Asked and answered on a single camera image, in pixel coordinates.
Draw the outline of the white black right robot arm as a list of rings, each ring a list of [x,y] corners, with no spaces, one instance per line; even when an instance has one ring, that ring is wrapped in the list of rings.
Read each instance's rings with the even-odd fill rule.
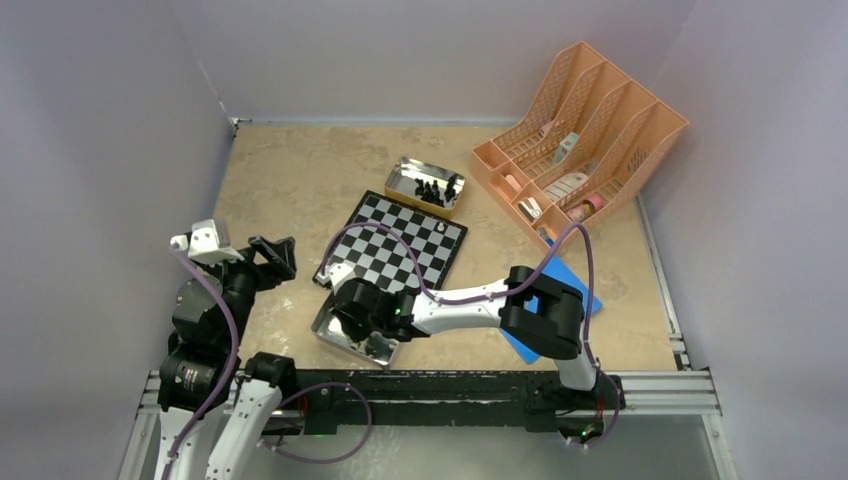
[[[500,329],[554,361],[569,404],[584,407],[600,394],[586,345],[593,300],[539,270],[516,266],[506,278],[483,286],[436,291],[390,292],[342,263],[331,266],[326,277],[331,311],[353,341],[374,333],[410,342],[451,330]]]

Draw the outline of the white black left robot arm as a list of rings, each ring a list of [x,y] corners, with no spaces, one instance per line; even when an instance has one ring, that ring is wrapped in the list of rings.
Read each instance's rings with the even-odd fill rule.
[[[295,278],[295,240],[222,247],[184,234],[170,250],[191,274],[177,292],[174,330],[159,370],[157,479],[239,479],[275,409],[297,399],[292,359],[258,353],[233,388],[238,350],[258,293]]]

